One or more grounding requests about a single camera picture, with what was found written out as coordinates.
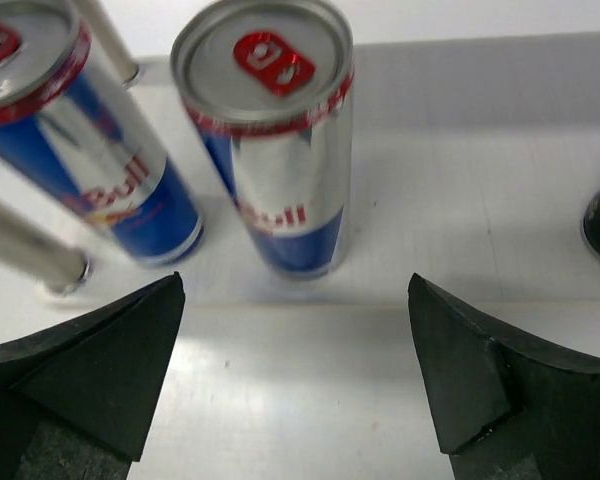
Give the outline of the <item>silver blue energy can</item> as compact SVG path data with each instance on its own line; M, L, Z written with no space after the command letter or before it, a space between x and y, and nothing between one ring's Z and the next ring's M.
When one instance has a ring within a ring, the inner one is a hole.
M0 157L141 263L202 238L167 150L66 1L0 1Z

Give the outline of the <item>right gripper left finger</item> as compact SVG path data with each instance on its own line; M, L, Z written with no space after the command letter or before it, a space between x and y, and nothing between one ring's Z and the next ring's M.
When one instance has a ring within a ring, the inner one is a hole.
M185 304L173 273L0 344L0 479L124 479L141 459Z

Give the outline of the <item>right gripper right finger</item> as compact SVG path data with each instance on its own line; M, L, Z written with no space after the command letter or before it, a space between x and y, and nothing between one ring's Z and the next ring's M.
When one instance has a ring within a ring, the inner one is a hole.
M412 338L457 479L600 479L600 358L544 340L418 274Z

